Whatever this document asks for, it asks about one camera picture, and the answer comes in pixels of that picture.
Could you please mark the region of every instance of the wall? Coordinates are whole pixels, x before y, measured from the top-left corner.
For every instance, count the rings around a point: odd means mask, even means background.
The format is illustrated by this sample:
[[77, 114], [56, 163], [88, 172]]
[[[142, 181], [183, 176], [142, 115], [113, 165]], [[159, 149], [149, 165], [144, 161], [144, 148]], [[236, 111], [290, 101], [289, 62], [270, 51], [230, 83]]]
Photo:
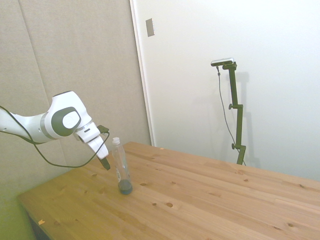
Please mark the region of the wall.
[[[113, 137], [150, 144], [129, 1], [0, 3], [0, 105], [33, 116], [73, 90]], [[74, 137], [39, 146], [52, 162], [80, 165], [93, 152]], [[16, 197], [67, 170], [19, 137], [0, 133], [0, 239], [34, 239]]]
[[[320, 2], [132, 0], [154, 143], [236, 162], [212, 60], [233, 57], [245, 162], [320, 181]], [[153, 18], [155, 35], [147, 37]], [[230, 129], [228, 71], [221, 91]]]

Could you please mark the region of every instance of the bottle cap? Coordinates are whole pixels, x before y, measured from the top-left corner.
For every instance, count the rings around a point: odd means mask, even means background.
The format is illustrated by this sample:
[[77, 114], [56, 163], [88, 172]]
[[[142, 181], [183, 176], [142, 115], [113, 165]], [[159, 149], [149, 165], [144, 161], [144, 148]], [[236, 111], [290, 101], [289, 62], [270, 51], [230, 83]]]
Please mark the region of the bottle cap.
[[113, 141], [112, 141], [112, 144], [113, 145], [118, 145], [119, 143], [120, 143], [120, 139], [118, 137], [114, 137]]

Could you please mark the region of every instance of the light switch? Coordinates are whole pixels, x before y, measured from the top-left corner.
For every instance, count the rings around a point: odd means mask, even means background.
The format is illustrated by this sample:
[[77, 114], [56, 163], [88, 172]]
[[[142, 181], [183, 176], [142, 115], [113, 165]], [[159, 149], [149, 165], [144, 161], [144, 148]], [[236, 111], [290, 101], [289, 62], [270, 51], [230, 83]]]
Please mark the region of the light switch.
[[148, 37], [155, 35], [154, 21], [152, 18], [145, 21]]

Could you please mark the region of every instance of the white wall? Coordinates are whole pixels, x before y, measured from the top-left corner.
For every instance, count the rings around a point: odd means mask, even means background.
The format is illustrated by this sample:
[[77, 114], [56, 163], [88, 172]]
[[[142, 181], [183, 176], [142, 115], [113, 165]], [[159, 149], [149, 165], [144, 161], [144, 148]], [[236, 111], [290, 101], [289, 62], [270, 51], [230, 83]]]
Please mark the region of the white wall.
[[[132, 3], [156, 146], [237, 161], [210, 66], [233, 57], [247, 165], [320, 181], [319, 1]], [[147, 37], [150, 18], [155, 35]], [[235, 135], [236, 110], [226, 114]]]

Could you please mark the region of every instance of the wood knot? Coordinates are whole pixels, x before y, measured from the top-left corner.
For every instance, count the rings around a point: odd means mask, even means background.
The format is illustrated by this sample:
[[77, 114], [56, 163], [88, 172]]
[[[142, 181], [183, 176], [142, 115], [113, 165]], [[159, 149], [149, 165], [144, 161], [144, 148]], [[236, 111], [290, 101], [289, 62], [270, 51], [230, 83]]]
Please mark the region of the wood knot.
[[106, 188], [105, 188], [105, 187], [103, 187], [103, 188], [101, 188], [98, 192], [99, 192], [100, 194], [103, 194], [103, 193], [105, 193], [105, 192], [106, 192]]

